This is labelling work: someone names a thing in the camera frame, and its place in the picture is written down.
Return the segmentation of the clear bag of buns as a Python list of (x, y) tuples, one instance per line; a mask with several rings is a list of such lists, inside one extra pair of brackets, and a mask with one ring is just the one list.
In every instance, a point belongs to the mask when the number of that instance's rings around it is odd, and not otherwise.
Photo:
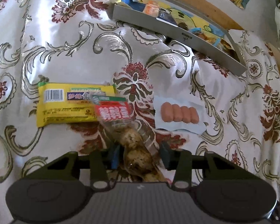
[(144, 133), (137, 129), (131, 117), (131, 107), (125, 97), (91, 94), (99, 123), (123, 147), (121, 167), (145, 182), (166, 181), (152, 154), (144, 143)]

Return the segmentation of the sausages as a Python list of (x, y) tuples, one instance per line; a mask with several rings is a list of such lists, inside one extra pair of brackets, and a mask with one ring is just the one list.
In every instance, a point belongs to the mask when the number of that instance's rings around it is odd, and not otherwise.
[(155, 96), (155, 128), (159, 130), (185, 130), (197, 135), (206, 131), (203, 122), (205, 110), (191, 101)]

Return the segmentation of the yellow noodle packet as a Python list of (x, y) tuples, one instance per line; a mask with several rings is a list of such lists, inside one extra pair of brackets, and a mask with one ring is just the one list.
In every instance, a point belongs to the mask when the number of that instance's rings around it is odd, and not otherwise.
[(114, 96), (112, 85), (76, 83), (39, 83), (36, 125), (96, 122), (94, 105), (89, 96)]

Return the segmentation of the golden torn snack bag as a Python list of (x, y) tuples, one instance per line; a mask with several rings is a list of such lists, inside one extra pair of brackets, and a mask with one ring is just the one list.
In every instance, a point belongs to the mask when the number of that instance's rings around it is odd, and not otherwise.
[(220, 45), (221, 45), (221, 49), (229, 56), (234, 57), (236, 55), (236, 52), (233, 49), (233, 47), (224, 39), (220, 40)]

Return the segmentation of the blue chip snack bag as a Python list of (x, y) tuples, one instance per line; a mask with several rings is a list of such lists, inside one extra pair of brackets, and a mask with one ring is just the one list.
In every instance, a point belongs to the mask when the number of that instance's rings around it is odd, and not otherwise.
[(221, 38), (219, 36), (203, 30), (200, 27), (191, 28), (189, 32), (205, 40), (209, 44), (212, 44), (213, 46), (218, 46), (221, 42)]

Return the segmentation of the long white orange snack pack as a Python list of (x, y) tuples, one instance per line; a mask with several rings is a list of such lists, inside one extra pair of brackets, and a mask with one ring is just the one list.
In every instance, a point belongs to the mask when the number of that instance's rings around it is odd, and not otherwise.
[(152, 17), (159, 16), (159, 5), (156, 1), (148, 1), (144, 7), (143, 13)]

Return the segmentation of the grey shallow tray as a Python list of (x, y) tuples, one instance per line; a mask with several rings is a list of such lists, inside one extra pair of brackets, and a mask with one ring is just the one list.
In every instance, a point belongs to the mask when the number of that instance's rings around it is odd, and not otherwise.
[[(159, 8), (169, 10), (177, 25), (166, 23), (143, 13), (148, 1), (156, 1)], [(233, 41), (228, 29), (213, 22), (202, 13), (175, 0), (112, 0), (113, 19), (133, 24), (163, 34), (190, 48), (210, 57), (233, 74), (240, 76), (246, 71), (246, 64), (240, 50)], [(189, 32), (191, 28), (200, 27), (227, 41), (235, 50), (234, 57), (226, 54), (221, 45), (213, 46)]]

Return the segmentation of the floral white bedspread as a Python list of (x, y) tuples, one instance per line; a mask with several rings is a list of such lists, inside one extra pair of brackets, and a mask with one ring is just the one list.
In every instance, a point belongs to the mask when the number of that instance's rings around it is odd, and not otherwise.
[[(230, 32), (247, 71), (235, 76), (177, 41), (109, 18), (110, 0), (0, 0), (0, 223), (8, 187), (69, 151), (110, 145), (96, 122), (36, 125), (39, 83), (115, 85), (144, 142), (213, 150), (270, 183), (280, 199), (280, 73), (266, 43)], [(203, 106), (200, 135), (155, 128), (154, 97)]]

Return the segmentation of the dark blue packet in tray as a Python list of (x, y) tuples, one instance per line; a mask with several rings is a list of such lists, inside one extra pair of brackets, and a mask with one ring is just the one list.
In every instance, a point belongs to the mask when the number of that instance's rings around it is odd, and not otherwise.
[(169, 10), (166, 10), (164, 8), (159, 8), (159, 13), (158, 13), (158, 20), (162, 20), (166, 23), (170, 23), (173, 25), (177, 25), (176, 21), (174, 20), (174, 18), (172, 17), (171, 13), (169, 12)]

